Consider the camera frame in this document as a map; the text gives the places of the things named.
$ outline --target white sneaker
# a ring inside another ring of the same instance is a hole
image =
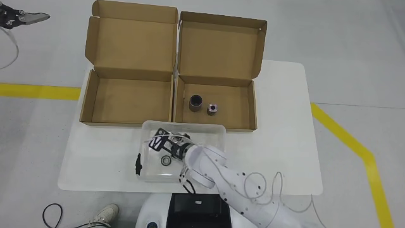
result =
[[[94,217],[93,222],[105,223],[109,226],[109,223],[114,221],[119,211],[120,209],[115,204],[107,205]]]

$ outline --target plastic bin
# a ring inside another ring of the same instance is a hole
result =
[[[222,125],[146,121],[142,124],[139,148],[140,163],[142,164],[142,170],[139,174],[140,180],[146,182],[178,182],[183,163],[172,158],[170,165],[165,167],[161,164],[161,158],[170,154],[165,150],[157,152],[148,146],[149,140],[159,128],[168,132],[187,133],[194,143],[211,145],[225,152],[226,130]]]

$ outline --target open cardboard box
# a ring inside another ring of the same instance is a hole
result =
[[[222,124],[228,130],[257,129],[254,82],[261,69],[267,22],[182,12],[174,122]],[[202,108],[189,110],[198,94]],[[209,116],[210,103],[218,112]]]
[[[92,15],[85,56],[94,70],[80,121],[87,125],[170,122],[177,9],[96,1]]]

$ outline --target floor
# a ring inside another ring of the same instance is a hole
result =
[[[16,28],[20,57],[0,71],[0,82],[80,87],[84,44],[95,0],[1,0],[43,11],[45,23]],[[396,227],[405,224],[405,0],[115,0],[176,6],[268,20],[266,60],[306,69],[311,102],[372,151]],[[0,35],[0,64],[14,47]],[[58,189],[76,101],[0,98],[1,227],[43,227],[43,208],[64,207],[60,227],[88,221],[109,203],[116,227],[133,227],[148,194]],[[331,227],[380,227],[363,162],[314,119],[324,192],[314,197]],[[299,208],[308,196],[287,198]],[[49,212],[49,220],[57,214]],[[313,211],[301,218],[320,227]]]

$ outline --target white table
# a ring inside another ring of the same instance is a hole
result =
[[[78,121],[80,99],[58,186],[72,191],[184,193],[177,183],[146,183],[135,176],[140,128],[89,127]],[[261,172],[271,183],[284,175],[284,194],[319,195],[323,191],[304,67],[263,60],[255,80],[258,129],[228,133],[228,167]],[[202,187],[198,193],[215,193]]]

